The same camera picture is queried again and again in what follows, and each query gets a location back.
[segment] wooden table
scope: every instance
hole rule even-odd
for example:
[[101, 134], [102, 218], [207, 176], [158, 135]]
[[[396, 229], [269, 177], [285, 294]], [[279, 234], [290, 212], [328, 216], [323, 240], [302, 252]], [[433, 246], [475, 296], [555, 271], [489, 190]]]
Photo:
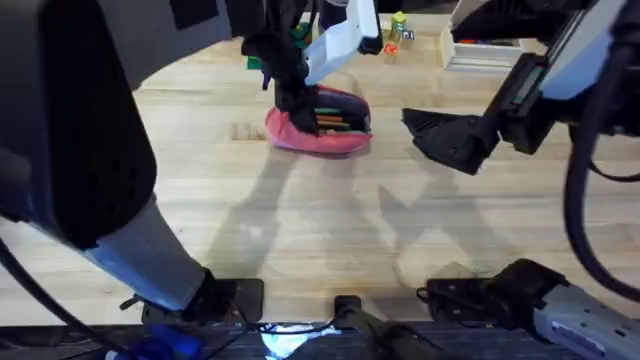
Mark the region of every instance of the wooden table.
[[[136, 92], [159, 163], [158, 202], [189, 253], [217, 277], [264, 279], [267, 321], [328, 319], [338, 294], [362, 296], [377, 315], [427, 319], [414, 296], [427, 278], [492, 276], [520, 257], [640, 316], [640, 306], [596, 285], [569, 249], [561, 206], [564, 126], [535, 156], [499, 146], [476, 177], [414, 149], [402, 107], [480, 114], [503, 77], [443, 71], [429, 36], [442, 21], [410, 20], [416, 43], [394, 65], [360, 56], [326, 82], [372, 106], [371, 148], [348, 158], [277, 150], [263, 140], [273, 94], [260, 90], [259, 72], [245, 70], [239, 41], [173, 64]], [[640, 169], [640, 147], [605, 139], [597, 159], [611, 171]], [[640, 286], [640, 186], [592, 176], [588, 203], [600, 259]], [[82, 320], [139, 321], [139, 309], [118, 309], [131, 291], [73, 251], [26, 225], [2, 222], [0, 236]], [[59, 323], [5, 272], [0, 309], [1, 325]]]

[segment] black cable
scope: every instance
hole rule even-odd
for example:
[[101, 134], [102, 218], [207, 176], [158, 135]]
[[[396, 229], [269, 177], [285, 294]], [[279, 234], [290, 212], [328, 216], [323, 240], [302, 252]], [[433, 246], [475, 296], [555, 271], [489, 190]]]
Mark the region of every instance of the black cable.
[[439, 351], [444, 351], [444, 348], [436, 343], [434, 343], [433, 341], [431, 341], [430, 339], [426, 338], [425, 336], [422, 336], [422, 334], [420, 334], [419, 332], [417, 332], [415, 329], [407, 326], [407, 325], [403, 325], [403, 324], [394, 324], [393, 326], [391, 326], [389, 328], [389, 330], [400, 330], [400, 331], [404, 331], [407, 332], [411, 335], [413, 335], [416, 339], [431, 345], [433, 348], [439, 350]]
[[[271, 331], [271, 329], [273, 329], [274, 327], [276, 327], [278, 324], [270, 324], [271, 327], [268, 330], [263, 330], [262, 328], [265, 327], [266, 325], [260, 325], [260, 324], [255, 324], [255, 323], [250, 323], [247, 320], [247, 317], [244, 313], [244, 311], [242, 310], [242, 308], [240, 306], [238, 306], [238, 304], [234, 303], [233, 306], [235, 307], [235, 309], [238, 311], [238, 314], [240, 314], [240, 319], [242, 320], [242, 324], [245, 328], [247, 328], [248, 330], [255, 330], [256, 332], [260, 333], [260, 334], [268, 334], [268, 335], [303, 335], [303, 334], [313, 334], [313, 333], [317, 333], [317, 332], [322, 332], [330, 327], [332, 327], [336, 320], [340, 317], [340, 314], [338, 314], [338, 316], [336, 316], [334, 319], [332, 319], [331, 321], [329, 321], [328, 323], [316, 327], [316, 328], [312, 328], [312, 329], [307, 329], [307, 330], [300, 330], [300, 331]], [[308, 325], [306, 323], [295, 323], [296, 325]]]
[[119, 344], [111, 341], [106, 338], [102, 334], [96, 332], [91, 329], [83, 322], [78, 320], [75, 316], [70, 314], [65, 308], [63, 308], [60, 304], [58, 304], [52, 297], [49, 295], [37, 281], [25, 270], [25, 268], [20, 264], [18, 259], [13, 256], [7, 245], [4, 243], [2, 238], [0, 238], [0, 263], [4, 266], [5, 269], [13, 276], [13, 278], [29, 293], [33, 296], [38, 302], [47, 308], [47, 310], [51, 311], [54, 315], [56, 315], [60, 320], [64, 321], [67, 325], [69, 325], [72, 329], [79, 331], [93, 339], [100, 345], [104, 346], [107, 349], [113, 350], [118, 354], [129, 358], [135, 359], [136, 356], [131, 354], [127, 349], [122, 347]]
[[222, 345], [218, 346], [213, 351], [211, 351], [209, 353], [209, 355], [204, 357], [204, 360], [213, 359], [216, 355], [218, 355], [221, 352], [223, 352], [226, 348], [231, 346], [231, 344], [233, 344], [234, 342], [240, 340], [241, 337], [247, 335], [248, 333], [249, 333], [249, 329], [247, 329], [247, 328], [243, 329], [240, 334], [231, 337], [229, 340], [225, 341]]
[[599, 130], [606, 120], [610, 104], [618, 94], [617, 90], [633, 56], [634, 49], [630, 46], [613, 47], [589, 96], [569, 157], [564, 188], [564, 219], [571, 248], [587, 272], [605, 288], [640, 302], [640, 291], [637, 288], [613, 277], [598, 261], [584, 229], [584, 195], [589, 163]]
[[[571, 142], [575, 142], [575, 138], [576, 138], [576, 128], [573, 126], [569, 126], [569, 138], [571, 139]], [[593, 171], [594, 173], [602, 176], [603, 178], [607, 179], [607, 180], [611, 180], [611, 181], [615, 181], [615, 182], [620, 182], [620, 183], [634, 183], [634, 182], [640, 182], [640, 173], [637, 174], [633, 174], [633, 175], [611, 175], [611, 174], [607, 174], [604, 171], [602, 171], [598, 165], [596, 165], [593, 160], [589, 161], [589, 170]]]
[[270, 331], [270, 330], [262, 330], [261, 327], [258, 327], [257, 331], [260, 334], [268, 334], [268, 335], [303, 335], [303, 334], [313, 334], [318, 332], [323, 332], [328, 328], [332, 327], [335, 324], [336, 319], [329, 321], [328, 323], [314, 327], [313, 329], [307, 330], [299, 330], [299, 331]]
[[67, 357], [60, 358], [59, 360], [72, 360], [72, 359], [77, 359], [77, 358], [79, 358], [79, 357], [82, 357], [82, 356], [85, 356], [85, 355], [89, 355], [89, 354], [92, 354], [92, 353], [97, 352], [97, 351], [100, 351], [100, 350], [103, 350], [103, 351], [104, 351], [105, 349], [101, 346], [101, 347], [98, 347], [98, 348], [95, 348], [95, 349], [91, 349], [91, 350], [87, 350], [87, 351], [82, 351], [82, 352], [79, 352], [79, 353], [77, 353], [77, 354], [69, 355], [69, 356], [67, 356]]
[[611, 174], [607, 174], [604, 171], [600, 170], [598, 165], [596, 165], [593, 161], [589, 162], [589, 170], [593, 171], [594, 173], [602, 176], [603, 178], [605, 178], [607, 180], [611, 180], [611, 181], [615, 181], [615, 182], [632, 183], [632, 182], [639, 182], [640, 181], [640, 173], [633, 174], [633, 175], [611, 175]]

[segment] white box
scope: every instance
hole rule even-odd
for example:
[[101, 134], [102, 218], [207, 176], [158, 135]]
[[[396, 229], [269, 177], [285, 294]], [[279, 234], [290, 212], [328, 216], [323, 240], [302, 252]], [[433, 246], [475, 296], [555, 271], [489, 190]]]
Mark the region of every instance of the white box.
[[442, 64], [447, 70], [475, 71], [489, 73], [505, 73], [525, 52], [521, 40], [515, 40], [517, 46], [497, 46], [479, 44], [460, 44], [453, 42], [451, 28], [458, 24], [469, 13], [482, 5], [482, 0], [461, 0], [456, 6], [449, 26], [440, 33], [440, 49]]

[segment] pencil case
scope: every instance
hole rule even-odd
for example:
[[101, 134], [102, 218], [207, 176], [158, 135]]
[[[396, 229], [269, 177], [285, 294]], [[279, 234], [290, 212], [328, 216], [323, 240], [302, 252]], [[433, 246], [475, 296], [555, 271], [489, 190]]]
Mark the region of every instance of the pencil case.
[[326, 154], [358, 151], [371, 141], [371, 114], [364, 99], [318, 86], [312, 109], [318, 134], [298, 131], [289, 112], [276, 107], [269, 110], [265, 120], [268, 140], [277, 147]]

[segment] pink pouch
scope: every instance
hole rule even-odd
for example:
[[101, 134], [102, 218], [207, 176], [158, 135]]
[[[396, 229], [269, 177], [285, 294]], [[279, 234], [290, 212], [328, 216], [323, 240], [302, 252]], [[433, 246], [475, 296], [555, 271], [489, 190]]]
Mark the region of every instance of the pink pouch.
[[355, 116], [362, 131], [345, 131], [320, 134], [318, 136], [298, 131], [289, 119], [289, 113], [272, 108], [265, 125], [267, 138], [278, 147], [325, 153], [345, 154], [362, 149], [373, 137], [369, 133], [369, 106], [361, 98], [342, 91], [319, 86], [316, 107], [341, 109]]

